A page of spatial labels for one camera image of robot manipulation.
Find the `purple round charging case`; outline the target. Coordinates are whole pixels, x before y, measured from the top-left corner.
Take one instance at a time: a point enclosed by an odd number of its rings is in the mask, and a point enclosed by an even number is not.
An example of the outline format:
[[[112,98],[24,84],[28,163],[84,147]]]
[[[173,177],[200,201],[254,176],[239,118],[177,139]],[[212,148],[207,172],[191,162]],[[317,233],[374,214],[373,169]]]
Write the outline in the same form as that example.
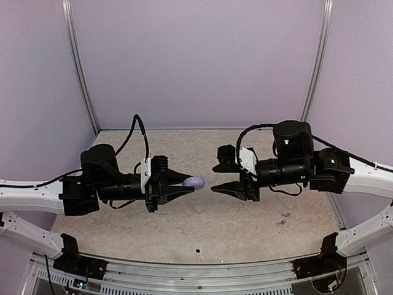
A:
[[[200,190],[205,187],[205,180],[200,177],[189,177],[183,181],[182,185],[184,187],[193,187],[195,190]]]

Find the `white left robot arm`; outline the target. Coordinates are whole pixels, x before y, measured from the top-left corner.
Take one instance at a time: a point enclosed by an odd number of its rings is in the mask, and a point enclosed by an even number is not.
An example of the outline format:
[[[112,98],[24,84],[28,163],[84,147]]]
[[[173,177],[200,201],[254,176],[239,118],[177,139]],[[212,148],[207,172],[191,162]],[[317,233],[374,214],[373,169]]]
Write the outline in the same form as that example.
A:
[[[1,235],[31,246],[38,253],[61,259],[72,273],[86,267],[77,240],[68,234],[44,230],[17,216],[18,211],[85,216],[100,205],[114,210],[143,201],[153,213],[198,189],[192,176],[169,168],[163,155],[145,157],[132,173],[124,174],[110,144],[99,144],[80,155],[81,168],[39,184],[1,180]]]

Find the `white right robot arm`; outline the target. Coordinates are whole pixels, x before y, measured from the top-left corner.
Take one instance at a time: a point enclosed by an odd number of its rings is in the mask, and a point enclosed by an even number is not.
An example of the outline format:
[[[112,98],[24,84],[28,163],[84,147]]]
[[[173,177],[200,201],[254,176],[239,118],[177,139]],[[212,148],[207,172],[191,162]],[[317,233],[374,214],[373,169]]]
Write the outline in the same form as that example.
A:
[[[241,145],[250,131],[262,128],[273,130],[272,159],[258,160],[252,148]],[[234,146],[219,147],[217,159],[213,172],[237,173],[239,180],[211,190],[239,200],[258,202],[261,188],[279,192],[278,186],[289,184],[319,192],[392,198],[392,167],[363,159],[314,136],[307,122],[252,125],[240,133]]]

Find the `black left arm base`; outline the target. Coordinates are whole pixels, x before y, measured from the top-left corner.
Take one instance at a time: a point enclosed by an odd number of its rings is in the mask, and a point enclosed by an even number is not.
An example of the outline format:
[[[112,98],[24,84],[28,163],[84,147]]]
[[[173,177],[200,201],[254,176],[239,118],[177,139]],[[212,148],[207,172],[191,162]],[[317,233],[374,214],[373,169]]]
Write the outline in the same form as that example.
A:
[[[61,256],[53,260],[53,268],[85,278],[103,280],[107,261],[81,255],[74,237],[68,234],[61,234],[60,237],[63,240]]]

